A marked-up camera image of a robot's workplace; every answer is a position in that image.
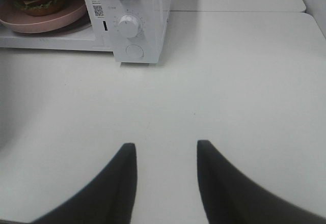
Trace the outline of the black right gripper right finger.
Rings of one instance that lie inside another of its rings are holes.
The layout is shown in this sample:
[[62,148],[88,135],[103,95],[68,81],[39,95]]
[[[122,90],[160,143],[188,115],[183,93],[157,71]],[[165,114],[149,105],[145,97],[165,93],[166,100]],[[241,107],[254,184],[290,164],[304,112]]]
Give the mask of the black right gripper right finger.
[[325,223],[256,184],[208,140],[197,142],[197,178],[209,223]]

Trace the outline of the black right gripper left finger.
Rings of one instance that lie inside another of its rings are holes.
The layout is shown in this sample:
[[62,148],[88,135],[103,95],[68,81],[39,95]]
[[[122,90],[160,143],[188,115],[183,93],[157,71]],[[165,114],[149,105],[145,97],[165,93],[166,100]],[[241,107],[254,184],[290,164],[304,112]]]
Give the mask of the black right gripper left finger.
[[135,144],[125,143],[81,191],[35,223],[130,223],[137,190]]

